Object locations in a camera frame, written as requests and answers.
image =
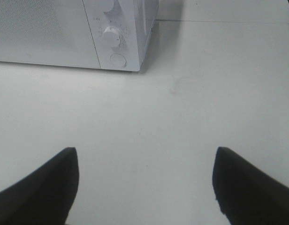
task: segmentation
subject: microwave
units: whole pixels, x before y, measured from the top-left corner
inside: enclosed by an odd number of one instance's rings
[[[0,0],[0,61],[139,71],[158,0]]]

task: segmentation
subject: white surface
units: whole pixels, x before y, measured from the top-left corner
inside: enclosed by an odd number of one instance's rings
[[[143,63],[148,49],[152,28],[159,8],[159,0],[135,0],[136,33],[140,65]]]
[[[81,0],[0,0],[0,61],[99,68]]]
[[[159,0],[158,19],[289,23],[287,0]]]
[[[229,225],[218,146],[289,186],[289,25],[158,22],[140,73],[0,63],[0,190],[67,146],[68,224]]]

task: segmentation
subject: microwave control panel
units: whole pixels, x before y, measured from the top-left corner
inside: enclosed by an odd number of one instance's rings
[[[84,7],[100,67],[139,71],[158,0],[84,0]]]

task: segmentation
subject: white knob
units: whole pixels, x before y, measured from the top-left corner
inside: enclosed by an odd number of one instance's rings
[[[121,43],[121,34],[116,27],[107,27],[103,32],[103,39],[110,47],[117,47]]]
[[[103,12],[110,12],[114,7],[114,0],[99,0],[99,9]]]

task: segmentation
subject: white countertop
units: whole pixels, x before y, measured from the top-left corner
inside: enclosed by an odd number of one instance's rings
[[[161,20],[289,23],[287,0],[159,0]]]
[[[218,146],[289,186],[289,16],[229,18],[157,22],[139,73],[0,63],[0,190],[67,146],[71,225],[229,225]]]

